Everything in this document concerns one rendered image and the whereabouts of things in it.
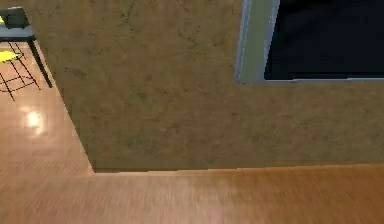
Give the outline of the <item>dark grey box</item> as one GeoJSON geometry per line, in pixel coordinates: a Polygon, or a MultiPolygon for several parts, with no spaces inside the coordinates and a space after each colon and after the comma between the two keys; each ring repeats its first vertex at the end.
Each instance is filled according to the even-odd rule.
{"type": "Polygon", "coordinates": [[[8,29],[29,26],[29,21],[23,7],[0,8],[0,17],[8,29]]]}

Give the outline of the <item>grey table with black legs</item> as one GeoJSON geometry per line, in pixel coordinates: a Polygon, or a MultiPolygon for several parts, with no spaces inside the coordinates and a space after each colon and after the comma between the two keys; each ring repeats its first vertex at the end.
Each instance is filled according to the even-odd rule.
{"type": "Polygon", "coordinates": [[[36,36],[32,30],[32,26],[27,26],[26,28],[11,28],[11,29],[8,29],[6,27],[0,27],[0,43],[1,42],[27,43],[48,87],[52,88],[53,87],[52,82],[48,76],[48,73],[45,69],[43,61],[37,50],[35,41],[36,41],[36,36]]]}

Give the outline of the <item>dark window with grey frame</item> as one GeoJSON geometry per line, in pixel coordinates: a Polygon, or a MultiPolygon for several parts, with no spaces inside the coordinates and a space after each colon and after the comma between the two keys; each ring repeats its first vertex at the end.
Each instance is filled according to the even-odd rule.
{"type": "Polygon", "coordinates": [[[384,0],[244,0],[235,78],[384,81],[384,0]]]}

